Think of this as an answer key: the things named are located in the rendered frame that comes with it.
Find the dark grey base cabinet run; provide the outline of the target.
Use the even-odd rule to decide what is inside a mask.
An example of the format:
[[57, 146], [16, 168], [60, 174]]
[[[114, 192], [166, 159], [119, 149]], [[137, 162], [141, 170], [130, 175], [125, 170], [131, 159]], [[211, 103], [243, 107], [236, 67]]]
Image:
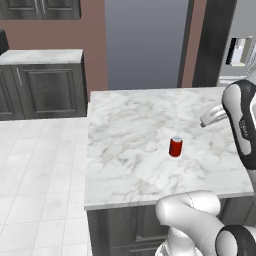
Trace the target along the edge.
[[0, 65], [0, 121], [87, 116], [84, 65]]

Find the red can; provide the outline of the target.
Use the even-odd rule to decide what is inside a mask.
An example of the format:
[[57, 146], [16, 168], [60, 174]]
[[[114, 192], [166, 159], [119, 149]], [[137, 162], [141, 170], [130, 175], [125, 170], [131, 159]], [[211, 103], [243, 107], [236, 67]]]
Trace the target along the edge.
[[179, 157], [182, 150], [183, 140], [179, 136], [174, 136], [170, 140], [169, 155], [172, 157]]

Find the dark grey island cabinet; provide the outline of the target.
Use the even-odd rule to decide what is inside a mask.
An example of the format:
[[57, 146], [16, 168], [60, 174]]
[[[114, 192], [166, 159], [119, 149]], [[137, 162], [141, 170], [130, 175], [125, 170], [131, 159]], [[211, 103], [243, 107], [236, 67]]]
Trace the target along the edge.
[[[92, 256], [155, 256], [168, 234], [154, 205], [89, 210], [87, 218]], [[221, 199], [218, 218], [256, 227], [256, 196]]]

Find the dark tall cabinet panel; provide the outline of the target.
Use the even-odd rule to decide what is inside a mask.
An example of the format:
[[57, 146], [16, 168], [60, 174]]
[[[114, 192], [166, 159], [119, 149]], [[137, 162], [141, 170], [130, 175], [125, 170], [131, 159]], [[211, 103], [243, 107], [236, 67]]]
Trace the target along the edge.
[[193, 88], [217, 85], [237, 0], [207, 0]]

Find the black appliance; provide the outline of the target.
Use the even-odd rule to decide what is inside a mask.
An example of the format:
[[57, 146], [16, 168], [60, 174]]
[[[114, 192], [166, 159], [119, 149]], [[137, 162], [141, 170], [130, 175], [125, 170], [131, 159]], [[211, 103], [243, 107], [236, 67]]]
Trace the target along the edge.
[[4, 29], [0, 29], [0, 55], [9, 50], [9, 44]]

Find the dark grey wall cabinets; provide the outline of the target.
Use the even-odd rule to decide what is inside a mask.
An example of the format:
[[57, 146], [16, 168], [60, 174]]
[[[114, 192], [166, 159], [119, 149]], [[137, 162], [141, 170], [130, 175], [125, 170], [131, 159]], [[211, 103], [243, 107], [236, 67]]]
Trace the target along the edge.
[[0, 0], [0, 19], [79, 20], [80, 0]]

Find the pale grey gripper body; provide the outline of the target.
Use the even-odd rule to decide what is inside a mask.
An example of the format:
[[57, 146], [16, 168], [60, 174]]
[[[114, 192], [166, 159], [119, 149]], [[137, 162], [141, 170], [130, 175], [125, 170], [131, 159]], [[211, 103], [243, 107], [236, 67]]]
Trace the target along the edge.
[[202, 127], [209, 126], [213, 123], [217, 123], [223, 119], [227, 118], [227, 114], [225, 110], [223, 109], [222, 105], [217, 105], [210, 110], [206, 111], [201, 117], [200, 117], [200, 125]]

